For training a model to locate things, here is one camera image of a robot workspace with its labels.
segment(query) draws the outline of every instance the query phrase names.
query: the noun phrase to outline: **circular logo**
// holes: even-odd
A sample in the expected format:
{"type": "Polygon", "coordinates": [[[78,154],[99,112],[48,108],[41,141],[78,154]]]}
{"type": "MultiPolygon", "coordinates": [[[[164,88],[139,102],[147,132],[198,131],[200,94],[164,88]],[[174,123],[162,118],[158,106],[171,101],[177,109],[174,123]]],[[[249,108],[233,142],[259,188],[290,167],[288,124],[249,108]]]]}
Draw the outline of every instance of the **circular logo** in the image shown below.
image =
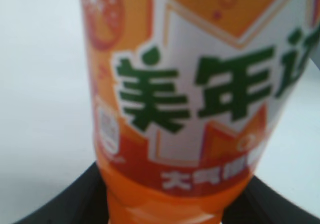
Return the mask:
{"type": "Polygon", "coordinates": [[[86,33],[99,50],[112,47],[124,26],[122,0],[82,0],[86,33]]]}

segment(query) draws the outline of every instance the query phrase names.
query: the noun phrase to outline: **orange label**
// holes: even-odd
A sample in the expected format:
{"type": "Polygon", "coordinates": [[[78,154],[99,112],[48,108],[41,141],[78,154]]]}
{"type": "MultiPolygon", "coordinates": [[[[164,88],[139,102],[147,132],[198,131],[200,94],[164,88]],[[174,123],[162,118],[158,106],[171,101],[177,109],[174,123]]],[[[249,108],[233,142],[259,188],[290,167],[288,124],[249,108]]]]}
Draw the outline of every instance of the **orange label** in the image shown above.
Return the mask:
{"type": "Polygon", "coordinates": [[[319,39],[318,2],[82,0],[96,150],[174,196],[252,175],[319,39]]]}

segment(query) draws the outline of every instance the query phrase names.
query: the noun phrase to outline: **plastic bottle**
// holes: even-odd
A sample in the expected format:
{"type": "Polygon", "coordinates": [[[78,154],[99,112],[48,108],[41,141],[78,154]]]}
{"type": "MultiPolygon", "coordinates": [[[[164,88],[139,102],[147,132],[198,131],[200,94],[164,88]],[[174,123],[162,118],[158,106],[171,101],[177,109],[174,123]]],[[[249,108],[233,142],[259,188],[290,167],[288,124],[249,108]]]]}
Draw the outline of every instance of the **plastic bottle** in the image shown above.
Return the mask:
{"type": "Polygon", "coordinates": [[[319,39],[320,0],[82,7],[111,224],[220,223],[319,39]]]}

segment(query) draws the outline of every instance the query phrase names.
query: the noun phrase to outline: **white surface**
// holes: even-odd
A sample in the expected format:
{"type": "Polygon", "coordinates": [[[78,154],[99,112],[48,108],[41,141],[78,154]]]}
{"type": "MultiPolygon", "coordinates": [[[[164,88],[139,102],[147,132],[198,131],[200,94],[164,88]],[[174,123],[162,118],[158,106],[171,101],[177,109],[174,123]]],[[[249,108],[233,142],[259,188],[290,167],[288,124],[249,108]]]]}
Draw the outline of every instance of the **white surface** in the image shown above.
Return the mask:
{"type": "Polygon", "coordinates": [[[79,0],[0,0],[0,223],[94,162],[79,0]]]}
{"type": "Polygon", "coordinates": [[[312,61],[284,109],[255,174],[320,217],[320,71],[312,61]]]}
{"type": "MultiPolygon", "coordinates": [[[[56,196],[93,161],[79,0],[0,0],[0,223],[56,196]]],[[[320,217],[320,72],[311,63],[257,175],[320,217]]]]}

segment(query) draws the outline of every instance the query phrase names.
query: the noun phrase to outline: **black base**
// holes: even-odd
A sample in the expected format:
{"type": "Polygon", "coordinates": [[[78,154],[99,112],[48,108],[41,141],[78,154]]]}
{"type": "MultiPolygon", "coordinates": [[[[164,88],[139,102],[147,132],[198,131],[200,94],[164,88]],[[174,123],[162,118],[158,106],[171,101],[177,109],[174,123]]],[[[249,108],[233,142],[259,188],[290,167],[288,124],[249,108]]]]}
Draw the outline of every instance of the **black base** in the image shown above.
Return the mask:
{"type": "MultiPolygon", "coordinates": [[[[16,224],[107,224],[106,188],[94,163],[60,195],[16,224]]],[[[320,224],[254,177],[229,206],[223,224],[320,224]]]]}

